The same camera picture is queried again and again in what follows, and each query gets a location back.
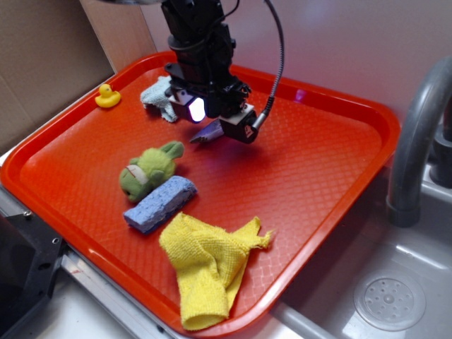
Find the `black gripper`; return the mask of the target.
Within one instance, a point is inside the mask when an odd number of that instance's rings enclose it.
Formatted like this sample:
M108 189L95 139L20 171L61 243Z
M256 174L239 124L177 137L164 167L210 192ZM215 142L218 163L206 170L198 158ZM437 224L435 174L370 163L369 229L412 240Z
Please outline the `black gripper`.
M172 28L167 41L177 58L165 67L178 89L169 102L180 119L200 123L206 115L230 118L242 112L251 89L230 73L236 42L227 24Z

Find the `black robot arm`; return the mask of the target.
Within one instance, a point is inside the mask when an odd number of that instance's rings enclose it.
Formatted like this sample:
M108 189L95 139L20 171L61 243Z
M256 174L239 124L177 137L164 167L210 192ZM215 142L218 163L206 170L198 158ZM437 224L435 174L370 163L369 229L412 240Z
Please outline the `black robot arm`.
M165 70L173 95L184 91L204 101L206 116L231 118L244 109L250 87L230 73L236 42L220 1L163 1L169 48L177 62Z

